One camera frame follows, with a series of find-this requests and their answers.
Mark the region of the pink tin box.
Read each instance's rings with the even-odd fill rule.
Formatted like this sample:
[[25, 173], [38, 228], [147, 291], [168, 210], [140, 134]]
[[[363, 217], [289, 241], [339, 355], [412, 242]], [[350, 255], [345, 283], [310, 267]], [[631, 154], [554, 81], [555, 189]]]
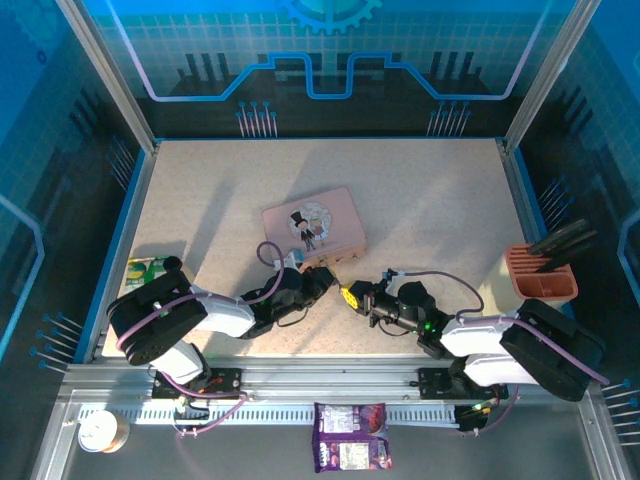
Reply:
[[303, 252], [300, 269], [332, 266], [366, 252], [366, 235], [348, 188], [340, 187], [262, 212], [266, 239], [284, 255]]

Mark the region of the purple snack packet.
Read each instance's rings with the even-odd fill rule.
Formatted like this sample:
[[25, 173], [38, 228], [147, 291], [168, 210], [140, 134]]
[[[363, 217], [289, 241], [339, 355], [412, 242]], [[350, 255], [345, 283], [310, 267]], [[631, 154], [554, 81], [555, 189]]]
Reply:
[[389, 470], [393, 467], [388, 441], [382, 437], [324, 437], [314, 440], [312, 447], [316, 473]]
[[378, 435], [387, 430], [386, 406], [316, 403], [317, 430], [323, 434]]

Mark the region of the orange knife holder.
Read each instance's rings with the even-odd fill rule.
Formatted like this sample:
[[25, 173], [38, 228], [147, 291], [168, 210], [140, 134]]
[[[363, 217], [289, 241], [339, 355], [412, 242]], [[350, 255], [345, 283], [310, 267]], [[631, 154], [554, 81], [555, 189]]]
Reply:
[[569, 265], [551, 272], [539, 268], [549, 259], [528, 253], [530, 244], [509, 246], [485, 277], [478, 292], [484, 300], [482, 314], [493, 315], [518, 309], [527, 299], [538, 299], [560, 309], [578, 296], [579, 289]]

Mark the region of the green snack packet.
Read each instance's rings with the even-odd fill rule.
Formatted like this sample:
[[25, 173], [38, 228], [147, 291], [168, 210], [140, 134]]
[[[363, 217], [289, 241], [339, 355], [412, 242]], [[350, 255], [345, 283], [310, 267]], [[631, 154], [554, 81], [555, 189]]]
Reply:
[[166, 259], [167, 256], [130, 258], [121, 292], [128, 294], [164, 275], [166, 273], [164, 267]]

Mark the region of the black knife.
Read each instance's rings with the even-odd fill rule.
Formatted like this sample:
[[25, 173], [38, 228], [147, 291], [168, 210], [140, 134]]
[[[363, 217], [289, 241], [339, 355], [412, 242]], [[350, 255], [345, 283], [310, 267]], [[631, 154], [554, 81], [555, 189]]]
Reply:
[[557, 255], [552, 256], [544, 265], [536, 270], [537, 273], [549, 273], [569, 264], [572, 260], [588, 252], [595, 246], [594, 241], [585, 241], [569, 247]]
[[585, 219], [576, 220], [564, 227], [551, 232], [544, 239], [539, 240], [529, 246], [527, 253], [529, 255], [546, 255], [554, 249], [563, 247], [571, 240], [574, 240], [581, 234], [585, 233], [589, 228], [589, 223]]
[[538, 271], [550, 272], [569, 264], [573, 259], [587, 252], [595, 245], [596, 239], [597, 232], [595, 230], [585, 231], [571, 237], [567, 235], [561, 237], [559, 233], [556, 233], [549, 239], [532, 246], [529, 253], [540, 254], [546, 258], [546, 262]]

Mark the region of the aluminium rail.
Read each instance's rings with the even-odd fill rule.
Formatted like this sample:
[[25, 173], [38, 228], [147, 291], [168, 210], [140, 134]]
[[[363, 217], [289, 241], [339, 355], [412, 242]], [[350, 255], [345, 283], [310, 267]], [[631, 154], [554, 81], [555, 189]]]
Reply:
[[[231, 356], [211, 359], [214, 367], [242, 370], [242, 387], [255, 404], [378, 403], [417, 404], [410, 385], [420, 368], [447, 368], [449, 360], [426, 356]], [[154, 379], [146, 366], [117, 358], [72, 365], [58, 399], [75, 402], [142, 403], [151, 398]]]

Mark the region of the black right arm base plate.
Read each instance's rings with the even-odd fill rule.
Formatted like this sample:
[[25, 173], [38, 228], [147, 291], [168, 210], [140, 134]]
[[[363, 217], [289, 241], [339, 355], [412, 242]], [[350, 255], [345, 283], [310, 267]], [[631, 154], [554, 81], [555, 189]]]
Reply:
[[506, 386], [479, 386], [463, 372], [451, 373], [447, 368], [420, 368], [410, 382], [422, 400], [506, 400]]

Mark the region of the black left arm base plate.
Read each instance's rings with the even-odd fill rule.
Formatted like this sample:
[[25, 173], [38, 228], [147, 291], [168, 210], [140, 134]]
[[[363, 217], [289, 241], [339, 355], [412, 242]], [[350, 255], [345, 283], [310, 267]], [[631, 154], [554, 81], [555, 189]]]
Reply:
[[[239, 368], [211, 368], [183, 385], [183, 388], [198, 394], [216, 394], [217, 398], [223, 394], [223, 399], [237, 399], [242, 385], [241, 376], [242, 370]], [[151, 393], [153, 399], [175, 400], [180, 395], [183, 392], [176, 389], [162, 373], [155, 373]]]

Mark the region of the aluminium frame post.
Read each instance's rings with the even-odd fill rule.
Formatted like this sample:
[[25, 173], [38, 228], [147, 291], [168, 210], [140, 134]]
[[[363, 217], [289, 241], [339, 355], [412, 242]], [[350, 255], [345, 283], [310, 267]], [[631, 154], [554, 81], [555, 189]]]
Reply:
[[138, 102], [81, 0], [55, 0], [140, 147], [153, 155], [157, 146]]
[[570, 56], [589, 26], [601, 0], [575, 0], [531, 87], [504, 137], [504, 151], [515, 152]]

